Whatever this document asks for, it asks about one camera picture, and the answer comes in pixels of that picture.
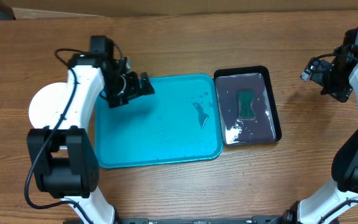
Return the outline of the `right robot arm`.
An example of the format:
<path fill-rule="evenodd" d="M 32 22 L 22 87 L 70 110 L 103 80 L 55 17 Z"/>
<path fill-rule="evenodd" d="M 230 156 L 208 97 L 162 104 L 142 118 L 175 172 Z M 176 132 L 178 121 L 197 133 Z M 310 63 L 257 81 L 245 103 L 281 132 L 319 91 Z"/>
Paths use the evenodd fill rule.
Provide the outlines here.
<path fill-rule="evenodd" d="M 358 45 L 344 44 L 331 56 L 331 63 L 324 55 L 310 60 L 303 80 L 313 80 L 323 87 L 323 94 L 345 96 L 352 90 L 358 108 Z M 295 202 L 272 223 L 336 223 L 337 218 L 358 205 L 358 129 L 336 153 L 331 178 L 312 196 Z"/>

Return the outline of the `green sponge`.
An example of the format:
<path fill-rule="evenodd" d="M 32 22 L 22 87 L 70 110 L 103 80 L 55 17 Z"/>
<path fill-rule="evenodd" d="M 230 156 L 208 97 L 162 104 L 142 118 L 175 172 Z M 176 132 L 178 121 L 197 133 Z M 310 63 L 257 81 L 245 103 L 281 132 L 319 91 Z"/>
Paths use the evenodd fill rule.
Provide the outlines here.
<path fill-rule="evenodd" d="M 254 92 L 252 90 L 239 90 L 238 104 L 239 104 L 239 117 L 241 119 L 254 119 L 255 112 L 252 109 L 254 100 Z"/>

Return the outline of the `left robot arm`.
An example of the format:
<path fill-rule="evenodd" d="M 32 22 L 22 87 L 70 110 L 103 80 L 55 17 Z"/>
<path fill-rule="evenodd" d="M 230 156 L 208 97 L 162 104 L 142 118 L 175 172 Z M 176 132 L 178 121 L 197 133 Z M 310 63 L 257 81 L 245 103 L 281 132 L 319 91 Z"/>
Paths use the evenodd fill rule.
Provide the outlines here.
<path fill-rule="evenodd" d="M 69 205 L 82 223 L 120 223 L 98 187 L 99 163 L 88 137 L 93 107 L 104 92 L 110 108 L 155 90 L 147 73 L 132 72 L 128 58 L 74 50 L 57 118 L 27 135 L 31 167 L 24 185 L 27 204 L 37 210 Z"/>

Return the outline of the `white round plate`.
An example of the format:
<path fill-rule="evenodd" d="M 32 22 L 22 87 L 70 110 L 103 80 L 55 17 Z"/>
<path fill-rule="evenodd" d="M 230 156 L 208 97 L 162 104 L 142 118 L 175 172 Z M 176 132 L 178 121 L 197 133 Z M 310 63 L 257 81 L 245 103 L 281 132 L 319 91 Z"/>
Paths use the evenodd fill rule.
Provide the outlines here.
<path fill-rule="evenodd" d="M 29 119 L 35 129 L 53 129 L 60 119 L 70 96 L 67 84 L 52 83 L 39 90 L 29 105 Z"/>

